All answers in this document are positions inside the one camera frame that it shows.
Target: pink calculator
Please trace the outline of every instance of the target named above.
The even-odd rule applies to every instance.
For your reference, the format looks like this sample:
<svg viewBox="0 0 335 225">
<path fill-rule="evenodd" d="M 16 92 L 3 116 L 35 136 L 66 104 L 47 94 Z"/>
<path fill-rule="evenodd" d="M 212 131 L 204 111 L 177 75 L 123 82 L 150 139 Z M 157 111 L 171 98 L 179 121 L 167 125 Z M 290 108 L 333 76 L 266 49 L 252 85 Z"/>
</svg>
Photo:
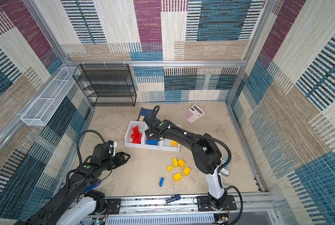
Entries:
<svg viewBox="0 0 335 225">
<path fill-rule="evenodd" d="M 204 111 L 197 105 L 193 105 L 188 110 L 184 111 L 181 114 L 189 123 L 195 122 L 199 119 L 202 115 L 204 115 Z"/>
</svg>

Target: metal shelf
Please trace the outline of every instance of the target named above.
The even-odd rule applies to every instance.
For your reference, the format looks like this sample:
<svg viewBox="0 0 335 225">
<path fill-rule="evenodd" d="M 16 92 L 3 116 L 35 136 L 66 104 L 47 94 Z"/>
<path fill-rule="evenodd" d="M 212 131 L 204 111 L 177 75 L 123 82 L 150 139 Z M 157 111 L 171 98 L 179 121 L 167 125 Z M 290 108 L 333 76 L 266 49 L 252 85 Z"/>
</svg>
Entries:
<svg viewBox="0 0 335 225">
<path fill-rule="evenodd" d="M 93 106 L 135 106 L 136 91 L 129 66 L 81 64 L 74 79 Z"/>
</svg>

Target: floor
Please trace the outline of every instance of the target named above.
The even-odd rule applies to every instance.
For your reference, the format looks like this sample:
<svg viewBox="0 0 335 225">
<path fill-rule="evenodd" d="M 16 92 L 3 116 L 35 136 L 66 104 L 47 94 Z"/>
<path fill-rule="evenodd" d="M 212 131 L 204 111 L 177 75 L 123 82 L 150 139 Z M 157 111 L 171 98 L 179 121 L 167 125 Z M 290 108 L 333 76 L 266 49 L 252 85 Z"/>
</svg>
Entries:
<svg viewBox="0 0 335 225">
<path fill-rule="evenodd" d="M 208 133 L 228 145 L 232 152 L 229 164 L 229 177 L 222 177 L 224 186 L 234 185 L 241 192 L 258 191 L 251 171 L 246 162 L 245 155 L 235 133 L 225 104 L 222 102 L 198 103 L 205 111 L 201 119 L 189 124 L 182 116 L 192 103 L 159 104 L 160 111 L 157 118 L 161 121 L 168 119 L 182 128 L 196 134 Z M 201 194 L 208 192 L 205 174 L 200 172 L 193 161 L 191 151 L 184 146 L 180 152 L 149 150 L 124 147 L 124 136 L 130 120 L 137 120 L 140 108 L 153 109 L 154 104 L 135 107 L 96 107 L 89 129 L 96 130 L 105 138 L 117 142 L 118 151 L 131 155 L 127 164 L 112 171 L 112 174 L 96 188 L 106 196 L 144 196 L 162 194 Z M 94 133 L 87 133 L 81 145 L 83 160 L 92 155 L 94 146 L 101 143 L 100 138 Z M 218 144 L 223 158 L 227 157 L 226 150 Z M 175 182 L 173 175 L 182 174 L 182 168 L 174 168 L 172 172 L 166 170 L 172 165 L 172 159 L 182 158 L 186 166 L 191 168 L 190 174 Z M 78 165 L 76 157 L 73 168 Z M 101 178 L 107 176 L 109 171 L 104 171 Z M 162 187 L 159 187 L 160 178 L 164 178 Z"/>
</svg>

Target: red lego brick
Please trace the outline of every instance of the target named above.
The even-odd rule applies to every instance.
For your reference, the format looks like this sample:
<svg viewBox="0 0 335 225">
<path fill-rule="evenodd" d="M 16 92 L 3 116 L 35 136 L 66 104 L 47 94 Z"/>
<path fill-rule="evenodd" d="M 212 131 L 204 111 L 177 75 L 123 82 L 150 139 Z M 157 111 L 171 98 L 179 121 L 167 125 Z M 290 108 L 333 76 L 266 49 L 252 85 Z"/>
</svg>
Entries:
<svg viewBox="0 0 335 225">
<path fill-rule="evenodd" d="M 143 134 L 139 134 L 139 139 L 138 139 L 138 144 L 141 144 L 141 137 L 143 136 Z"/>
<path fill-rule="evenodd" d="M 131 138 L 134 139 L 134 138 L 139 138 L 139 135 L 140 133 L 137 131 L 137 132 L 134 132 L 133 134 L 131 134 Z"/>
<path fill-rule="evenodd" d="M 137 132 L 137 131 L 139 130 L 139 127 L 136 126 L 136 127 L 134 127 L 132 130 L 133 130 L 133 132 L 135 133 L 135 132 Z"/>
</svg>

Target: mounting plate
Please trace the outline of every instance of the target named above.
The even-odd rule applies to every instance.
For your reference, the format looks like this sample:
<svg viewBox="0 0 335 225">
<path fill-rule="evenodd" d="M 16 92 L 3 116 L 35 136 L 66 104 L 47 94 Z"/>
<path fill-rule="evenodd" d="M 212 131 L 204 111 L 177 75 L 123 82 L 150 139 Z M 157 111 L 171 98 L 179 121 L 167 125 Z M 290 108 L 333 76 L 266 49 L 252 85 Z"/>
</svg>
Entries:
<svg viewBox="0 0 335 225">
<path fill-rule="evenodd" d="M 121 207 L 121 199 L 120 198 L 109 198 L 109 199 L 105 199 L 106 203 L 108 206 L 110 206 L 110 215 L 115 215 L 115 214 L 119 214 L 120 212 L 120 207 Z"/>
<path fill-rule="evenodd" d="M 214 211 L 214 209 L 211 207 L 209 196 L 197 196 L 196 199 L 197 199 L 197 208 L 199 212 Z M 234 196 L 232 195 L 226 196 L 225 203 L 228 205 L 229 210 L 237 209 Z"/>
</svg>

